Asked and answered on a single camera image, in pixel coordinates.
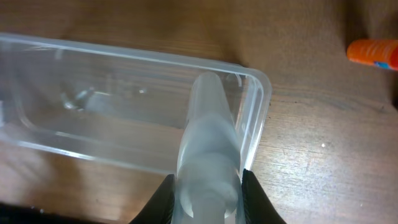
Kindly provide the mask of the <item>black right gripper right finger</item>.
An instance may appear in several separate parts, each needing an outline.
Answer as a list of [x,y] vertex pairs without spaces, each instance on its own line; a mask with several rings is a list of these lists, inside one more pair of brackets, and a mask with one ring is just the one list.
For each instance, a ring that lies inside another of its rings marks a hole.
[[246,224],[286,224],[252,171],[243,170],[241,188]]

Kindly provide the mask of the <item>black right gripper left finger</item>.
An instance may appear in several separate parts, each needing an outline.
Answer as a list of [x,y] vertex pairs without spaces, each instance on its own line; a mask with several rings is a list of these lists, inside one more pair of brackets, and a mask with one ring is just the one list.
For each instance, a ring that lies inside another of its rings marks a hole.
[[175,203],[175,176],[169,174],[129,224],[171,224]]

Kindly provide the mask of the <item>clear plastic container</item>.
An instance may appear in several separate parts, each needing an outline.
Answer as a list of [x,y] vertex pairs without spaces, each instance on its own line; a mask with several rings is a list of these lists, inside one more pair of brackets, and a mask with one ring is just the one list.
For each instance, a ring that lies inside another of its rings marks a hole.
[[220,78],[249,169],[271,83],[217,60],[3,33],[1,132],[20,146],[174,173],[191,89],[206,73]]

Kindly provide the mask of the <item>white spray bottle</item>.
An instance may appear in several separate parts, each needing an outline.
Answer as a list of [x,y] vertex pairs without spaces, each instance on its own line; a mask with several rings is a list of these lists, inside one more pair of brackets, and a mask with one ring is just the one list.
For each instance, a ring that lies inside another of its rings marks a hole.
[[241,197],[241,81],[202,73],[194,81],[177,162],[172,223],[225,223]]

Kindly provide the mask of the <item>orange tablet tube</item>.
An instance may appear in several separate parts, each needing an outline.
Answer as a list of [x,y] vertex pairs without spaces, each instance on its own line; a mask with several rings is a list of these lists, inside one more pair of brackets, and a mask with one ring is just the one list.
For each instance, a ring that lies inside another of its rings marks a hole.
[[397,40],[355,40],[346,56],[352,62],[397,71]]

